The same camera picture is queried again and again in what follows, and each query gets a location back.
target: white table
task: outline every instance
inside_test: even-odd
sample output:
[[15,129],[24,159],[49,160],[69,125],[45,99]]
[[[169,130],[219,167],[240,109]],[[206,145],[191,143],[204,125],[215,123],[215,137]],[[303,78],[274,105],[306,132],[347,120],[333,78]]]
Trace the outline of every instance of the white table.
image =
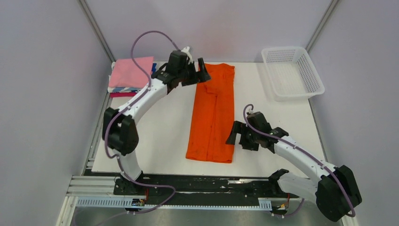
[[[299,146],[324,160],[308,100],[276,102],[271,97],[263,64],[228,64],[235,66],[234,119],[243,122],[242,110],[246,104],[252,103],[255,106],[254,111],[261,111],[272,128],[283,128]],[[233,162],[230,164],[186,159],[195,89],[195,85],[176,88],[157,102],[140,120],[137,126],[139,144],[135,151],[144,173],[268,177],[278,169],[284,168],[299,176],[305,176],[290,162],[267,149],[259,147],[257,152],[243,150],[238,145],[239,135]],[[111,107],[117,108],[129,99],[115,98]],[[116,160],[108,159],[105,155],[102,139],[92,171],[120,172]]]

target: gray wall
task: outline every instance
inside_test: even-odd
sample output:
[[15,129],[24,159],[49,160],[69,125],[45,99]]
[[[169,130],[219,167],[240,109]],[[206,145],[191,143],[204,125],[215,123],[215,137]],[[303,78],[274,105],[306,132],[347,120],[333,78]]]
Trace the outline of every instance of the gray wall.
[[398,225],[399,1],[344,0],[311,51],[328,159],[354,171],[362,226]]
[[0,225],[54,225],[110,62],[75,0],[0,7]]
[[[193,57],[207,61],[261,62],[270,46],[303,46],[331,0],[87,0],[118,58],[129,58],[137,36],[168,34]],[[158,34],[142,38],[135,56],[167,60],[173,46]]]

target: pink towel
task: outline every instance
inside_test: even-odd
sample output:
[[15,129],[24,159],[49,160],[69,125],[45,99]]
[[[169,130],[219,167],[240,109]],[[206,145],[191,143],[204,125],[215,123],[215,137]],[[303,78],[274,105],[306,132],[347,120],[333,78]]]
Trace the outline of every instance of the pink towel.
[[[136,62],[151,74],[154,57],[135,58]],[[119,59],[111,73],[109,87],[143,88],[148,82],[147,76],[133,63],[132,59]]]

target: laundry basket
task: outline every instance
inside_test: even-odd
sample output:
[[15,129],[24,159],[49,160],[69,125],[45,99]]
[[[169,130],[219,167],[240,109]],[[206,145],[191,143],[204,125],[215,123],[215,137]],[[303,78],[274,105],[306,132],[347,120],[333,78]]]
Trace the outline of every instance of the laundry basket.
[[262,58],[276,101],[308,99],[324,93],[323,83],[304,48],[265,48]]

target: orange cloth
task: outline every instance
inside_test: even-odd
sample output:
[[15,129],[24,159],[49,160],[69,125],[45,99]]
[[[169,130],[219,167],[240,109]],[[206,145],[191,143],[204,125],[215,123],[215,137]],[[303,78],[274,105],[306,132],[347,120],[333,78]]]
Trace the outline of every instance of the orange cloth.
[[231,163],[226,145],[234,122],[234,66],[205,64],[211,80],[197,84],[187,159]]

